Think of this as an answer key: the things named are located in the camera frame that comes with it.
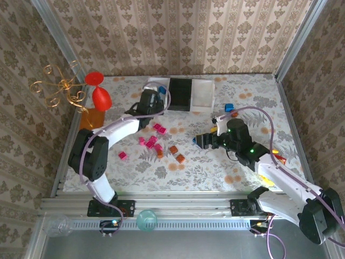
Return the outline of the floral tablecloth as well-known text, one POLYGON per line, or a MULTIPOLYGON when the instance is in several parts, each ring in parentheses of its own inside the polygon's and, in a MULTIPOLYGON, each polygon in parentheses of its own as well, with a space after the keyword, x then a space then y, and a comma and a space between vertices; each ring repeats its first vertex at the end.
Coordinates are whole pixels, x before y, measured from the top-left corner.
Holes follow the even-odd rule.
POLYGON ((215 82, 212 113, 166 111, 109 150, 105 174, 117 192, 250 192, 263 185, 261 177, 237 162, 233 153, 222 148, 201 149, 192 141, 211 130, 212 118, 223 115, 228 103, 240 110, 238 116, 254 141, 277 149, 287 167, 304 176, 275 78, 235 74, 208 75, 207 79, 215 82), (155 124, 167 132, 159 134, 153 129, 155 124), (157 157, 154 147, 139 144, 139 137, 148 142, 151 136, 158 138, 155 145, 162 146, 163 158, 157 157), (171 146, 178 148, 176 154, 170 153, 171 146), (127 154, 126 159, 119 158, 121 152, 127 154), (176 160, 179 154, 185 157, 183 163, 176 160))

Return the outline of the black plastic container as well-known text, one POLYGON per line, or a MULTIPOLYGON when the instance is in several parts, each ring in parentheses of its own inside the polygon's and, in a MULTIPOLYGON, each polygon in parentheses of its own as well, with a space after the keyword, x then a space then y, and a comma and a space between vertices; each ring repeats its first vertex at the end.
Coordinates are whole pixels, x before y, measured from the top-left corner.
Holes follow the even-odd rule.
POLYGON ((192 79, 171 78, 169 82, 171 111, 190 111, 192 79))

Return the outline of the red plastic wine glass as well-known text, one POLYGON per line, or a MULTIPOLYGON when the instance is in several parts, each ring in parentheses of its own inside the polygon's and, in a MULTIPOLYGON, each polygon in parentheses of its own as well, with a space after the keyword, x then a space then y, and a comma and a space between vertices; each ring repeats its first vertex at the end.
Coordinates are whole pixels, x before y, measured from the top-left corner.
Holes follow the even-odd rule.
POLYGON ((85 77, 85 83, 95 87, 92 93, 92 100, 95 109, 100 112, 106 112, 112 106, 110 94, 100 86, 103 81, 104 75, 100 72, 91 72, 85 77))

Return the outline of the orange translucent sheet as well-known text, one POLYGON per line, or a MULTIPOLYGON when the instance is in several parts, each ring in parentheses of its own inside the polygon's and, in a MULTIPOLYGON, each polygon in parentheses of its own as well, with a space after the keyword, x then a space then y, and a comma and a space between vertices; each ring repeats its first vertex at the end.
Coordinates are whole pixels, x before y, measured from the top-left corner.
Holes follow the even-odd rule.
POLYGON ((105 112, 100 112, 95 108, 90 108, 88 111, 84 111, 81 114, 79 129, 93 130, 100 128, 104 125, 105 112))

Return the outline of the yellow plastic toy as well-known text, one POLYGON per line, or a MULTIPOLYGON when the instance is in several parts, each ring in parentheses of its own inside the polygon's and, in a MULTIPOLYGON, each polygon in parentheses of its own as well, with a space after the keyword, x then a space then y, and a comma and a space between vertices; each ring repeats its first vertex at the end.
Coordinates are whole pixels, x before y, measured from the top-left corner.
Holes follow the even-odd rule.
MULTIPOLYGON (((281 163, 281 164, 283 164, 283 165, 285 165, 286 164, 286 158, 284 158, 283 156, 280 156, 279 155, 279 151, 277 150, 277 149, 273 149, 272 150, 272 153, 273 153, 273 155, 275 156, 275 158, 281 163)), ((265 176, 263 176, 263 175, 259 175, 260 177, 261 177, 261 179, 263 180, 263 182, 266 184, 266 185, 268 185, 269 187, 273 187, 273 186, 275 186, 275 184, 274 184, 274 182, 273 181, 271 181, 270 179, 268 179, 267 177, 265 177, 265 176)))

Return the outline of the teal plastic cup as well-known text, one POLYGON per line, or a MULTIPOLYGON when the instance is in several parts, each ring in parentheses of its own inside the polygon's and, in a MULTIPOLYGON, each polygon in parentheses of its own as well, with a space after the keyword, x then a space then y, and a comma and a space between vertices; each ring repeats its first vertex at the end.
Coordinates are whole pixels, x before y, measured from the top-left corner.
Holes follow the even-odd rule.
POLYGON ((153 231, 157 227, 157 216, 152 210, 143 210, 136 218, 136 225, 141 231, 153 231))

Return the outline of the grey metal base tray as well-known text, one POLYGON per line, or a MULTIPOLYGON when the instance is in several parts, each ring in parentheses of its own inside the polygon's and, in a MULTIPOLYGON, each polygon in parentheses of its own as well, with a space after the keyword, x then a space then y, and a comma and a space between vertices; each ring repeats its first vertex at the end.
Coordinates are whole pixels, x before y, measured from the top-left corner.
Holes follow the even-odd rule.
POLYGON ((269 241, 248 230, 74 230, 49 237, 46 218, 33 230, 24 259, 345 259, 345 249, 331 242, 317 246, 283 220, 273 224, 269 241))

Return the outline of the small black circuit board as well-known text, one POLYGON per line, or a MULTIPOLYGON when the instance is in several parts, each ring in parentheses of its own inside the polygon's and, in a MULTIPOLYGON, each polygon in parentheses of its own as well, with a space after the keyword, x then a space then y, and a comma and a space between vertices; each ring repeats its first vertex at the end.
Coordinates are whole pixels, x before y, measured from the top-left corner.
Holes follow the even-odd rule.
POLYGON ((106 220, 100 223, 100 232, 103 237, 109 236, 112 237, 114 233, 119 230, 119 226, 121 226, 121 220, 106 220))

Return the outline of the clear plastic cup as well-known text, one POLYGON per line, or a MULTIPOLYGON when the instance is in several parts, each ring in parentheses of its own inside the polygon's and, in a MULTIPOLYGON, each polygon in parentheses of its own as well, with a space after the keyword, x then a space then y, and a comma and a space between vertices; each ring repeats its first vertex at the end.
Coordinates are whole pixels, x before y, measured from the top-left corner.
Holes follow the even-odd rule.
POLYGON ((43 231, 48 237, 68 236, 73 231, 73 222, 63 214, 50 215, 44 221, 43 231))

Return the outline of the aluminium table side rail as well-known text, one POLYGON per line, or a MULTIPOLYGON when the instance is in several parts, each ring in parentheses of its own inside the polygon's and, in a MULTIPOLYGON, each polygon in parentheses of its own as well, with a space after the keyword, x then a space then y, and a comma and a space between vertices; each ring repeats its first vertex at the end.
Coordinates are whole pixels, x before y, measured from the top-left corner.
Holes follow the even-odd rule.
POLYGON ((299 134, 298 134, 297 127, 296 127, 295 122, 294 122, 294 118, 293 118, 293 115, 292 115, 292 112, 291 112, 291 109, 290 109, 283 85, 280 81, 276 81, 276 83, 277 83, 277 88, 278 88, 280 98, 282 101, 282 105, 284 107, 286 117, 287 117, 290 129, 291 129, 292 137, 293 137, 293 140, 294 140, 294 143, 296 146, 296 151, 297 151, 299 159, 300 159, 300 163, 301 163, 301 167, 302 167, 304 176, 308 181, 310 181, 311 183, 314 183, 314 179, 312 177, 312 174, 311 174, 308 162, 307 162, 307 158, 306 158, 305 152, 303 150, 303 146, 302 146, 299 134))
POLYGON ((81 116, 82 116, 82 111, 80 110, 80 108, 77 107, 74 112, 70 130, 68 132, 64 150, 60 159, 60 164, 57 168, 56 178, 52 187, 51 194, 49 196, 50 198, 54 198, 56 196, 57 191, 59 189, 59 184, 65 180, 65 176, 68 171, 67 162, 68 162, 68 158, 69 158, 73 143, 79 132, 81 116))

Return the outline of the aluminium frame cross rail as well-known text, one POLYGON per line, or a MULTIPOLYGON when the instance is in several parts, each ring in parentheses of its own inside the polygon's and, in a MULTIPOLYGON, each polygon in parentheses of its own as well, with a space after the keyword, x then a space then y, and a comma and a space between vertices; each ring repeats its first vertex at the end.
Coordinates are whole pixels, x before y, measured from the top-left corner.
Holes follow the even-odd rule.
MULTIPOLYGON (((231 217, 230 200, 245 199, 243 192, 122 192, 120 200, 135 201, 135 215, 153 210, 163 219, 226 219, 231 217)), ((71 218, 86 217, 91 194, 58 192, 44 198, 41 214, 62 213, 71 218)))

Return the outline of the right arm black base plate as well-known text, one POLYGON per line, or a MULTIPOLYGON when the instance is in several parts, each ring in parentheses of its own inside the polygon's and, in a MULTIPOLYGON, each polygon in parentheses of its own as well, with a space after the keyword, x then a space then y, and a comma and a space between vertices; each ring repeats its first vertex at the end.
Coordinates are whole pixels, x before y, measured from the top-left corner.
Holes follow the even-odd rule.
POLYGON ((256 205, 255 202, 248 199, 233 199, 230 200, 230 209, 232 216, 267 216, 268 213, 264 212, 256 205))

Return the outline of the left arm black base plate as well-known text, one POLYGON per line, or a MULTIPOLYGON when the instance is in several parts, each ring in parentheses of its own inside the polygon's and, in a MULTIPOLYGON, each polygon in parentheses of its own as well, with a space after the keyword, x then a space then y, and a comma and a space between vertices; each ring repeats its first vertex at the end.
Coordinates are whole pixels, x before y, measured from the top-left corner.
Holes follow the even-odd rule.
MULTIPOLYGON (((122 212, 124 217, 133 217, 135 212, 134 200, 117 200, 115 205, 122 212)), ((92 199, 88 204, 88 217, 120 217, 120 213, 113 207, 103 205, 92 199)))

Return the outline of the aluminium frame post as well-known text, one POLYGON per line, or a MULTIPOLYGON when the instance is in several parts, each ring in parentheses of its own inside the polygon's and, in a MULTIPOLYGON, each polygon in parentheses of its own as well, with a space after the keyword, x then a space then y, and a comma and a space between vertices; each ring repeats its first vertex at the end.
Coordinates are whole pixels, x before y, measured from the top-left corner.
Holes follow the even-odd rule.
POLYGON ((310 34, 313 26, 315 25, 318 17, 325 8, 327 2, 328 0, 312 0, 307 13, 295 34, 295 37, 293 38, 284 58, 282 59, 282 62, 275 73, 275 80, 278 83, 281 82, 285 77, 308 35, 310 34))
POLYGON ((53 8, 50 7, 48 0, 31 0, 33 6, 37 9, 43 22, 47 26, 50 34, 56 41, 62 54, 68 63, 77 61, 78 65, 72 68, 76 78, 84 83, 86 76, 85 69, 83 68, 81 60, 77 57, 77 52, 73 49, 72 44, 68 40, 67 32, 64 31, 62 22, 59 20, 58 15, 55 14, 53 8))

